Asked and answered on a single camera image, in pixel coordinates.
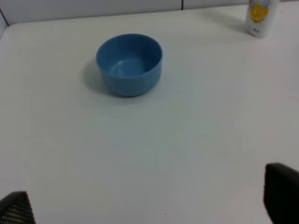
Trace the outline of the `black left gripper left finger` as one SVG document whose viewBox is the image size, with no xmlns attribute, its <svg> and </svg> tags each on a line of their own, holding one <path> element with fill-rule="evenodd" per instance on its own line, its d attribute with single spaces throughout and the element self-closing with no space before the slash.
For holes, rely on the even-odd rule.
<svg viewBox="0 0 299 224">
<path fill-rule="evenodd" d="M 0 200 L 1 224 L 35 224 L 31 203 L 26 191 L 15 191 Z"/>
</svg>

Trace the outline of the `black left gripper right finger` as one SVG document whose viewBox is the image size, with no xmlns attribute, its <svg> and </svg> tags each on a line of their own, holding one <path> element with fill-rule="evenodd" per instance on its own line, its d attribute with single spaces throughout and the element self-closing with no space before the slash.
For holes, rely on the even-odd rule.
<svg viewBox="0 0 299 224">
<path fill-rule="evenodd" d="M 263 203 L 273 224 L 299 222 L 299 172 L 282 163 L 265 166 Z"/>
</svg>

